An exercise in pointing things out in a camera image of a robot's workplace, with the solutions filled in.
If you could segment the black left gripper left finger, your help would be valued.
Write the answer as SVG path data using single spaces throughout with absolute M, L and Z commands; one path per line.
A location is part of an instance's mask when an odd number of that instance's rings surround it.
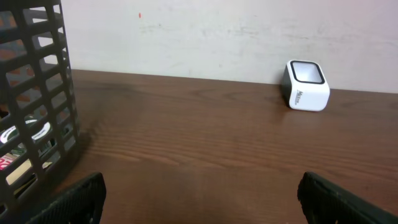
M 99 224 L 105 199 L 103 174 L 94 172 L 30 210 L 26 222 Z

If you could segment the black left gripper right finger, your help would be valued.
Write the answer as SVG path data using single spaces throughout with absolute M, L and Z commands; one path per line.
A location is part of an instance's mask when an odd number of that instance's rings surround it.
M 314 172 L 305 172 L 297 198 L 309 224 L 397 224 L 397 217 Z

